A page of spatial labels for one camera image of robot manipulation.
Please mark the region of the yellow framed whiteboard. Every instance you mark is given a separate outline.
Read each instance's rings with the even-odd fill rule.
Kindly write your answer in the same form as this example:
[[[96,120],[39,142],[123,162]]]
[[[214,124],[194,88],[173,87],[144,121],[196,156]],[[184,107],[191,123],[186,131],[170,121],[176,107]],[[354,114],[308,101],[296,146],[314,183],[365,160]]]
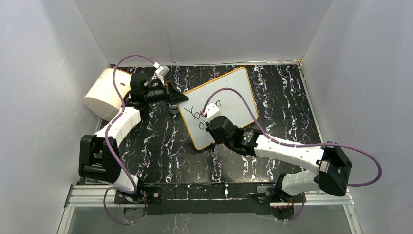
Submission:
[[[253,88],[244,67],[190,89],[184,95],[188,97],[188,101],[180,103],[178,109],[197,150],[214,142],[206,130],[208,119],[201,114],[206,104],[214,103],[220,113],[238,127],[253,123],[248,109],[251,109],[255,118],[259,117]]]

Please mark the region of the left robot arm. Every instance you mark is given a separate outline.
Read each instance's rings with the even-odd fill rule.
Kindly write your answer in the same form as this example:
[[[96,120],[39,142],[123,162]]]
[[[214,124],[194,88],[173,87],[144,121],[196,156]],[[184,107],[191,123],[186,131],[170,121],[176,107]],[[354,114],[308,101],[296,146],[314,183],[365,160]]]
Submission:
[[[108,123],[80,140],[78,173],[81,178],[102,182],[127,193],[134,203],[145,198],[139,177],[132,175],[119,158],[119,145],[142,120],[141,115],[152,103],[168,106],[189,100],[169,81],[150,79],[144,73],[133,75],[121,70],[109,77],[105,69],[86,96],[87,103]]]

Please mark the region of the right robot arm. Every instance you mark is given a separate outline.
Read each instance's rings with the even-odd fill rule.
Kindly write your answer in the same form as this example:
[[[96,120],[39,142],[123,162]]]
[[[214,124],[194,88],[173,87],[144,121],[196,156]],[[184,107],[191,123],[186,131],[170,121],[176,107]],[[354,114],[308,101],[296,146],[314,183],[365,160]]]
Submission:
[[[225,116],[209,120],[206,130],[216,144],[223,144],[240,155],[273,158],[304,168],[298,173],[279,175],[267,196],[271,201],[286,202],[309,191],[323,191],[338,197],[346,194],[352,163],[338,146],[295,145],[266,137],[257,129],[239,128]]]

